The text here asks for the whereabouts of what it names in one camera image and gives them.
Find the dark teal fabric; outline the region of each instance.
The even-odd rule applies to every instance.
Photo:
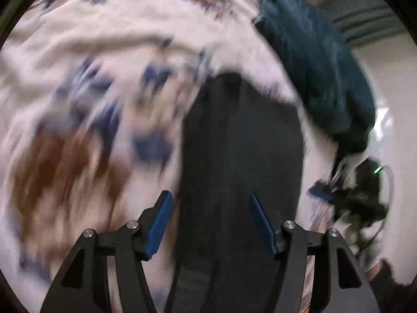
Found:
[[[305,0],[260,0],[256,28],[281,59],[313,121],[339,144],[366,149],[375,123],[370,87],[341,35]]]

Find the beige wall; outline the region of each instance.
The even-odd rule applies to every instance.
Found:
[[[417,273],[417,47],[401,34],[353,52],[394,117],[395,199],[383,251],[395,278],[411,282]]]

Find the metal screw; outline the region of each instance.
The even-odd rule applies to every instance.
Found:
[[[91,228],[89,228],[88,230],[85,230],[83,235],[86,238],[91,238],[94,235],[94,230],[92,230]]]
[[[136,220],[132,220],[127,223],[127,227],[130,228],[131,230],[134,230],[138,226],[139,226],[139,222],[137,222]]]
[[[330,230],[329,230],[329,234],[332,236],[332,237],[338,237],[339,236],[339,231],[337,230],[337,229],[335,229],[335,228],[331,228]]]
[[[287,220],[287,221],[284,222],[284,227],[291,230],[295,227],[295,223],[294,223],[294,221]]]

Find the patterned fabric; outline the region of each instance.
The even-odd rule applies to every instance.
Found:
[[[330,175],[335,147],[253,28],[258,13],[256,0],[37,0],[26,12],[0,52],[0,268],[30,313],[84,229],[118,229],[162,190],[177,194],[182,120],[223,70],[297,105],[306,152],[297,222],[331,226],[328,206],[307,191]],[[159,312],[176,223],[177,214],[144,264]],[[304,308],[311,270],[310,261]]]

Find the black cable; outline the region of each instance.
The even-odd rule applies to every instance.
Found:
[[[367,249],[372,242],[377,238],[377,236],[379,235],[379,233],[382,232],[382,230],[385,227],[385,222],[388,219],[388,212],[393,204],[393,198],[394,198],[394,172],[391,169],[391,167],[385,165],[382,166],[381,171],[385,171],[385,173],[388,176],[388,184],[389,184],[389,193],[388,193],[388,205],[387,205],[387,215],[384,218],[384,220],[381,223],[381,226],[379,227],[378,231],[375,233],[375,235],[366,243],[365,246],[363,246],[362,248],[359,249],[359,252],[356,254],[356,258],[359,259],[359,257],[361,256],[362,252]]]

